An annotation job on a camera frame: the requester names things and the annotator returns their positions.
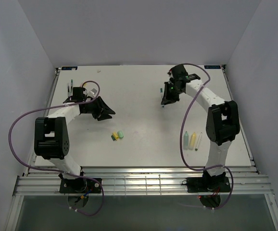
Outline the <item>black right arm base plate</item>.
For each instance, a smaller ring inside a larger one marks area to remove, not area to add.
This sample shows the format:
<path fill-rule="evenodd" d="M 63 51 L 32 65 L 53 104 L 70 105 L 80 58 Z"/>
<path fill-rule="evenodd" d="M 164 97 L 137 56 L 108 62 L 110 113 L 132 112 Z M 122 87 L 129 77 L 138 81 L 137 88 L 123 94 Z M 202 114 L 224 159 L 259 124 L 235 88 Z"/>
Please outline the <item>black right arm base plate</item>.
<path fill-rule="evenodd" d="M 182 181 L 181 185 L 187 187 L 187 192 L 190 193 L 228 193 L 231 191 L 231 186 L 228 177 L 224 181 L 216 183 L 207 183 L 203 177 L 189 177 Z"/>

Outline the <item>green highlighter cap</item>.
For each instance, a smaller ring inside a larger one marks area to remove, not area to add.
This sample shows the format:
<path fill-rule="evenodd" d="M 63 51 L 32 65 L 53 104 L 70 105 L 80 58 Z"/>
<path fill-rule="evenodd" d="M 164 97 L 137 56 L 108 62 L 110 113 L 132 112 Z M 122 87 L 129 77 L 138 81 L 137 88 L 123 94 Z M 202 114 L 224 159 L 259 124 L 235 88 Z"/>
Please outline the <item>green highlighter cap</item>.
<path fill-rule="evenodd" d="M 118 137 L 119 137 L 120 139 L 122 139 L 122 138 L 124 137 L 124 134 L 123 134 L 123 132 L 122 132 L 121 130 L 119 130 L 119 131 L 117 132 L 117 134 L 118 134 Z"/>

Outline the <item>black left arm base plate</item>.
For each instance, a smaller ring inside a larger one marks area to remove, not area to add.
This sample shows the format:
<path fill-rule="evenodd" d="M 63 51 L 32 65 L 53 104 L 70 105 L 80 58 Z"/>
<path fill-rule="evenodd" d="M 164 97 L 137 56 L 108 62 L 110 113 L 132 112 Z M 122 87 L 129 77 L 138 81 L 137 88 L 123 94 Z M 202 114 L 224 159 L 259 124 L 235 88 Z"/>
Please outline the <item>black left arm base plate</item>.
<path fill-rule="evenodd" d="M 76 179 L 62 179 L 60 184 L 59 193 L 72 194 L 72 193 L 101 193 L 100 183 L 101 178 L 96 178 L 98 183 L 94 180 L 83 178 Z"/>

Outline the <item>yellow highlighter pen body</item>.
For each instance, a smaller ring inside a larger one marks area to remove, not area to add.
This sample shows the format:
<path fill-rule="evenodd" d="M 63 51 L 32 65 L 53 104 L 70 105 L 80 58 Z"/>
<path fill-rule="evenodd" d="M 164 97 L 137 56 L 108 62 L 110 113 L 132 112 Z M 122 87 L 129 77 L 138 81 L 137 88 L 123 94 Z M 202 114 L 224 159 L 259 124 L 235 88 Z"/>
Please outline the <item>yellow highlighter pen body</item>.
<path fill-rule="evenodd" d="M 197 137 L 197 134 L 194 132 L 192 133 L 191 137 L 190 137 L 190 141 L 189 141 L 189 149 L 190 150 L 193 150 L 194 149 L 194 146 L 195 146 L 195 142 L 196 142 L 196 137 Z"/>

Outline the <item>yellow highlighter cap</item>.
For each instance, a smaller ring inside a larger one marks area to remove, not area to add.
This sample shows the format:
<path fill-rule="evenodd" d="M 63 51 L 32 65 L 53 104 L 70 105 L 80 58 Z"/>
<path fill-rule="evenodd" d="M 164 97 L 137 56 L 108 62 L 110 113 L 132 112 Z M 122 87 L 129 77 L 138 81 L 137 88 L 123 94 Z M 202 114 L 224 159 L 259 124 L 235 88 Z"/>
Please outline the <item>yellow highlighter cap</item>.
<path fill-rule="evenodd" d="M 113 133 L 112 133 L 112 136 L 113 136 L 113 138 L 114 138 L 115 140 L 118 140 L 118 139 L 119 139 L 119 136 L 118 136 L 118 134 L 117 134 L 116 132 L 113 132 Z"/>

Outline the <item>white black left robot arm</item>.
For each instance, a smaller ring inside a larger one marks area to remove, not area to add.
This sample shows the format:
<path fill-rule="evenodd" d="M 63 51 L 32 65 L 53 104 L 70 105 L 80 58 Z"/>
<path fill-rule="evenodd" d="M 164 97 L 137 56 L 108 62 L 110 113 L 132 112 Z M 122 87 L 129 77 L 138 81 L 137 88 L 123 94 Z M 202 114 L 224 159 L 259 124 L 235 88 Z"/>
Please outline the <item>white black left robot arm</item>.
<path fill-rule="evenodd" d="M 98 96 L 68 97 L 65 106 L 47 117 L 35 120 L 34 152 L 50 161 L 61 171 L 60 176 L 71 180 L 70 186 L 76 192 L 87 187 L 87 180 L 80 176 L 82 167 L 73 159 L 67 125 L 81 114 L 91 114 L 98 121 L 111 119 L 115 111 Z"/>

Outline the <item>black thin pen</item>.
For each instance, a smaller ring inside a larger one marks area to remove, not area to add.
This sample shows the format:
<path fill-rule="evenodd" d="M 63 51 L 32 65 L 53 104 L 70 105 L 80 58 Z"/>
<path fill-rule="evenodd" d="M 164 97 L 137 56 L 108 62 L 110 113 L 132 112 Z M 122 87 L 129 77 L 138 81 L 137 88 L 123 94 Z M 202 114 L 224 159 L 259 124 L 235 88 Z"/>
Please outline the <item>black thin pen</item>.
<path fill-rule="evenodd" d="M 70 96 L 70 84 L 67 83 L 67 96 L 69 97 Z"/>

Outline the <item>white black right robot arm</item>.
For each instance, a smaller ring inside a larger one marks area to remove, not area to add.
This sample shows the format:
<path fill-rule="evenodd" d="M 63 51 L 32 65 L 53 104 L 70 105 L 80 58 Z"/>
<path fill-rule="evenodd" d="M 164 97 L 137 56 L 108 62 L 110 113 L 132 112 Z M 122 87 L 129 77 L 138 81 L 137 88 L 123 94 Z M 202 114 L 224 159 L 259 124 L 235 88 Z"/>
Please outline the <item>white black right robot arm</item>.
<path fill-rule="evenodd" d="M 229 192 L 232 186 L 226 177 L 225 164 L 231 143 L 240 132 L 238 106 L 225 101 L 207 88 L 197 74 L 171 76 L 165 83 L 161 104 L 179 101 L 180 94 L 193 97 L 207 113 L 206 134 L 210 140 L 207 163 L 201 177 L 187 178 L 188 192 Z"/>

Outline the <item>white green thin pen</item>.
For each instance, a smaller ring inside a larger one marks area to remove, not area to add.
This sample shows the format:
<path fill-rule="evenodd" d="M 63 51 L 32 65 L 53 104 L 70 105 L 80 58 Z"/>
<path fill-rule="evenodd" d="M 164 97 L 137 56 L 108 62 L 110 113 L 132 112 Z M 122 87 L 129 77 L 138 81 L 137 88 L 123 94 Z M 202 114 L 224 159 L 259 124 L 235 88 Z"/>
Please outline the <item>white green thin pen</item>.
<path fill-rule="evenodd" d="M 196 142 L 196 145 L 195 145 L 195 151 L 198 151 L 201 140 L 202 140 L 202 132 L 198 136 L 198 139 L 197 139 L 197 142 Z"/>

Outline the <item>green highlighter pen body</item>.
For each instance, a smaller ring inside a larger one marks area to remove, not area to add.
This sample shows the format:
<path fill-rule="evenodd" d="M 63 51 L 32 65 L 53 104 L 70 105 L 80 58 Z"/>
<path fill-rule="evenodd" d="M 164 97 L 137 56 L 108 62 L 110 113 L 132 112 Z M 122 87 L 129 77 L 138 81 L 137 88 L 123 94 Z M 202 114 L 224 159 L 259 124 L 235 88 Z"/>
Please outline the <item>green highlighter pen body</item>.
<path fill-rule="evenodd" d="M 189 148 L 189 134 L 186 131 L 183 135 L 183 149 L 187 150 Z"/>

